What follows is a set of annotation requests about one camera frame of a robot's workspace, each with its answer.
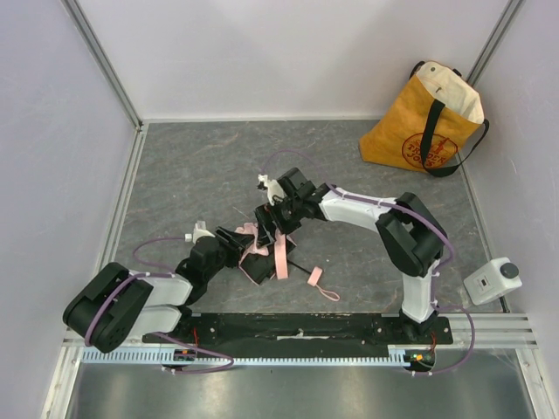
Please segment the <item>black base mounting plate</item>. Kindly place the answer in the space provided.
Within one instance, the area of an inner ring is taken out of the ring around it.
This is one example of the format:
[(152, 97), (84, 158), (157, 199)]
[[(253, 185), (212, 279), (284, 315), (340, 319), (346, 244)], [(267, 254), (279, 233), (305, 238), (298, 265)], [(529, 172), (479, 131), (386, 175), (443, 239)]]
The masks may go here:
[(445, 317), (418, 333), (397, 314), (381, 313), (193, 313), (169, 336), (233, 358), (385, 356), (389, 345), (453, 343)]

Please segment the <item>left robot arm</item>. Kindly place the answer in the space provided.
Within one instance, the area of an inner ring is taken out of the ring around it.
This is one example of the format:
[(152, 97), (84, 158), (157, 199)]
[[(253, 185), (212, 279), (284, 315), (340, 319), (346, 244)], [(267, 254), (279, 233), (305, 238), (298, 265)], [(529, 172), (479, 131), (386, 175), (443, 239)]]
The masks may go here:
[(251, 224), (210, 232), (198, 222), (193, 232), (175, 238), (193, 244), (175, 269), (150, 263), (159, 271), (131, 271), (110, 262), (68, 304), (62, 320), (86, 346), (104, 354), (131, 334), (170, 332), (182, 316), (179, 307), (197, 302), (211, 279), (225, 267), (237, 266), (256, 236)]

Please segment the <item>pink folding umbrella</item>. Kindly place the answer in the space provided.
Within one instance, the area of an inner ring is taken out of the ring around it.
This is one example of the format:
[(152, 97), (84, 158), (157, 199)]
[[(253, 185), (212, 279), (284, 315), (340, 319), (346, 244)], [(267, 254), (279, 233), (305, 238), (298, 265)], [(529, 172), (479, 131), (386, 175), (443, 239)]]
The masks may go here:
[(267, 278), (276, 278), (284, 280), (289, 278), (290, 266), (307, 274), (307, 284), (315, 288), (323, 297), (334, 302), (340, 300), (337, 292), (326, 290), (321, 287), (319, 281), (322, 277), (322, 268), (315, 266), (313, 270), (308, 270), (299, 266), (295, 262), (288, 259), (288, 253), (277, 252), (277, 234), (276, 241), (267, 247), (259, 248), (257, 246), (257, 224), (245, 223), (243, 226), (237, 227), (235, 232), (253, 234), (255, 237), (254, 244), (245, 250), (238, 263), (238, 268), (256, 285), (260, 285)]

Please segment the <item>yellow Trader Joe's tote bag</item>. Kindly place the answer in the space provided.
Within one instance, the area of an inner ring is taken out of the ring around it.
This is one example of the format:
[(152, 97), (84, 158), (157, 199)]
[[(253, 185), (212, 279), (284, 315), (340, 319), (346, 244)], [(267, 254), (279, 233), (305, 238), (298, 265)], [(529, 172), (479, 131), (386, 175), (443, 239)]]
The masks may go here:
[(420, 61), (388, 112), (359, 140), (365, 162), (443, 178), (460, 167), (450, 160), (476, 131), (490, 128), (480, 94), (458, 70)]

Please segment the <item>white box with grey knob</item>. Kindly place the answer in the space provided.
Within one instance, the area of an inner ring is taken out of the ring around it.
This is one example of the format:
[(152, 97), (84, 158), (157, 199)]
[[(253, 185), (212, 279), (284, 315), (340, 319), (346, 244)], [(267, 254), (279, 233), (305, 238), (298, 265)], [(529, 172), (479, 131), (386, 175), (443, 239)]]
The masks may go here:
[(463, 280), (476, 306), (482, 306), (522, 286), (520, 271), (509, 258), (494, 258)]

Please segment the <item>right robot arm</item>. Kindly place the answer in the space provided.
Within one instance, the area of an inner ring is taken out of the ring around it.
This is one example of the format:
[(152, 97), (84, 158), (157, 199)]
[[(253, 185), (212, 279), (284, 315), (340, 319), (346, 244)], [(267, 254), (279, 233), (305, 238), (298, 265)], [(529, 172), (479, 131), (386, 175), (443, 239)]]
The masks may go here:
[(398, 198), (377, 198), (326, 182), (317, 187), (298, 168), (279, 179), (259, 175), (258, 182), (267, 196), (267, 203), (255, 209), (259, 248), (292, 234), (303, 219), (347, 223), (373, 231), (402, 273), (402, 323), (417, 334), (431, 331), (438, 317), (431, 281), (449, 244), (444, 229), (417, 196), (404, 193)]

